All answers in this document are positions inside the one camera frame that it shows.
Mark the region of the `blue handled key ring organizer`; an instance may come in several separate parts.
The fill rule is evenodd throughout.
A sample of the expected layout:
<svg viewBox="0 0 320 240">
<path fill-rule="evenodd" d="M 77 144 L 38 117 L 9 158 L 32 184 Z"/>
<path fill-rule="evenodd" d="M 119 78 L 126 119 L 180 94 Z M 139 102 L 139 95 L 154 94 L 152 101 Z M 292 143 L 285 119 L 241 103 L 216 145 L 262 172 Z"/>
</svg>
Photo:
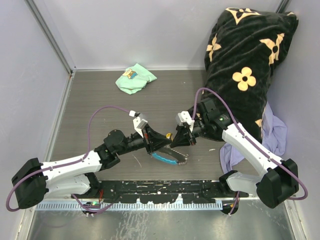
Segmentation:
<svg viewBox="0 0 320 240">
<path fill-rule="evenodd" d="M 156 160 L 175 166 L 185 165 L 189 159 L 188 154 L 172 149 L 169 145 L 162 147 L 151 155 Z"/>
</svg>

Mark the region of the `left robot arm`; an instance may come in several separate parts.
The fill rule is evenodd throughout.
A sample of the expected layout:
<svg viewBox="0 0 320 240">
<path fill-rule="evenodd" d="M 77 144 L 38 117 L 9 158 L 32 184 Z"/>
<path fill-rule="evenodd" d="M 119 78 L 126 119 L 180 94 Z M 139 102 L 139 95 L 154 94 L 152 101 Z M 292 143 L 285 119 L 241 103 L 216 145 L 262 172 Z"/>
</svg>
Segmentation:
<svg viewBox="0 0 320 240">
<path fill-rule="evenodd" d="M 125 136 L 121 130 L 109 132 L 103 143 L 85 154 L 52 162 L 29 159 L 12 177 L 18 209 L 31 208 L 49 197 L 100 193 L 96 172 L 114 167 L 120 156 L 145 149 L 148 154 L 171 144 L 171 139 L 146 125 L 142 131 Z"/>
</svg>

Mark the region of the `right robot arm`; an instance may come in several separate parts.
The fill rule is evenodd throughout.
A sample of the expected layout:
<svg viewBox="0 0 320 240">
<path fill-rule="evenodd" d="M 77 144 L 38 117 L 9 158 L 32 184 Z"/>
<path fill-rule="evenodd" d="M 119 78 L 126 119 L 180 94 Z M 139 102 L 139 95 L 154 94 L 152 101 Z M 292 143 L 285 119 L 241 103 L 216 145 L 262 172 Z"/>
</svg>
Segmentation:
<svg viewBox="0 0 320 240">
<path fill-rule="evenodd" d="M 258 173 L 248 175 L 231 170 L 224 174 L 219 178 L 223 196 L 231 197 L 235 192 L 251 194 L 273 209 L 298 192 L 298 166 L 292 159 L 283 160 L 267 150 L 229 113 L 221 113 L 213 99 L 201 100 L 195 110 L 199 113 L 195 118 L 189 111 L 177 114 L 177 133 L 171 148 L 194 146 L 197 137 L 216 134 L 235 147 Z"/>
</svg>

